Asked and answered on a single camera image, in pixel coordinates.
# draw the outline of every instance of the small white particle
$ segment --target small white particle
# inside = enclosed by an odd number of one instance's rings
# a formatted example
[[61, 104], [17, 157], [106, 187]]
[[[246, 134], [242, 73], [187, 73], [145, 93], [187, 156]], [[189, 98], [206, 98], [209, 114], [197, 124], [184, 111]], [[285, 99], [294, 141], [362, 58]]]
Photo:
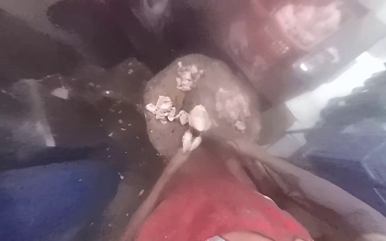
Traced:
[[51, 94], [56, 96], [56, 97], [59, 97], [61, 99], [66, 100], [69, 97], [69, 90], [65, 87], [56, 88], [56, 89], [51, 91]]

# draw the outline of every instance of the white debris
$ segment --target white debris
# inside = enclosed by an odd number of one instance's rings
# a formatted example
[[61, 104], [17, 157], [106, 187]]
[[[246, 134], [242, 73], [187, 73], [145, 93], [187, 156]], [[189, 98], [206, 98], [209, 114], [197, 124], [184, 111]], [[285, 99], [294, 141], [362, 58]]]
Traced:
[[59, 98], [66, 100], [66, 99], [68, 99], [68, 96], [69, 96], [69, 90], [62, 86], [61, 88], [56, 88], [56, 89], [52, 90], [51, 94], [56, 96], [56, 97], [59, 97]]
[[242, 121], [237, 121], [237, 122], [235, 123], [235, 127], [236, 127], [236, 129], [238, 129], [238, 130], [244, 131], [244, 130], [245, 130], [245, 123], [242, 122]]
[[175, 107], [172, 107], [172, 110], [171, 112], [169, 112], [169, 115], [168, 115], [168, 120], [174, 121], [174, 119], [175, 119]]
[[193, 134], [190, 132], [190, 130], [187, 130], [183, 135], [183, 153], [186, 153], [187, 151], [190, 151], [190, 147], [192, 146], [192, 138]]
[[206, 131], [211, 128], [211, 119], [202, 105], [195, 106], [189, 115], [189, 124], [198, 131]]
[[187, 130], [183, 135], [183, 153], [186, 153], [187, 151], [193, 151], [196, 149], [200, 143], [202, 142], [202, 137], [198, 136], [193, 138], [193, 134], [190, 130]]
[[187, 122], [189, 122], [189, 113], [180, 111], [178, 115], [175, 116], [175, 118], [180, 118], [181, 124], [185, 125]]
[[183, 67], [183, 64], [178, 62], [177, 88], [182, 91], [190, 91], [196, 86], [197, 80], [202, 74], [203, 70], [198, 70], [196, 65]]
[[148, 111], [152, 112], [156, 115], [156, 120], [160, 120], [163, 124], [167, 123], [167, 118], [169, 117], [170, 121], [173, 121], [173, 114], [175, 115], [175, 111], [173, 111], [172, 101], [171, 98], [167, 96], [159, 96], [159, 99], [157, 100], [157, 104], [148, 104], [145, 106]]
[[202, 137], [201, 136], [198, 136], [198, 137], [194, 138], [192, 140], [192, 145], [190, 147], [190, 151], [193, 151], [194, 149], [196, 149], [200, 145], [201, 142], [202, 142]]

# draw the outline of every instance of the red fabric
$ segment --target red fabric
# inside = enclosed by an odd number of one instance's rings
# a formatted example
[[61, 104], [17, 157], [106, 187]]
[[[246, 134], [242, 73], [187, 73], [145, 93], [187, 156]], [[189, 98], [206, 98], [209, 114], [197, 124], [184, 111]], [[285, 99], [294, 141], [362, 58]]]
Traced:
[[138, 241], [204, 241], [235, 231], [254, 231], [275, 241], [312, 240], [271, 200], [230, 175], [184, 175], [138, 233]]

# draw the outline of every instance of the blue surface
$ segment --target blue surface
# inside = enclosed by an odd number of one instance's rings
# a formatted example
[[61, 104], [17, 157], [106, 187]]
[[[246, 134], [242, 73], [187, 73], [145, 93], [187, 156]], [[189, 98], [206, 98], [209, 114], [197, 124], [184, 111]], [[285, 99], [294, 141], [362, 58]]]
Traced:
[[99, 161], [0, 172], [0, 240], [76, 239], [99, 219], [119, 180], [111, 164]]

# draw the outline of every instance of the white light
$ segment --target white light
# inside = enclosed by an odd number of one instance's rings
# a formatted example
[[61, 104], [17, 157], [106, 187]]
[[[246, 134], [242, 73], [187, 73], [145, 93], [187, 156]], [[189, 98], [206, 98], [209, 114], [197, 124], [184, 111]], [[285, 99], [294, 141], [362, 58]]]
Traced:
[[302, 63], [300, 65], [300, 68], [303, 70], [303, 71], [308, 71], [308, 67], [306, 67], [306, 64]]

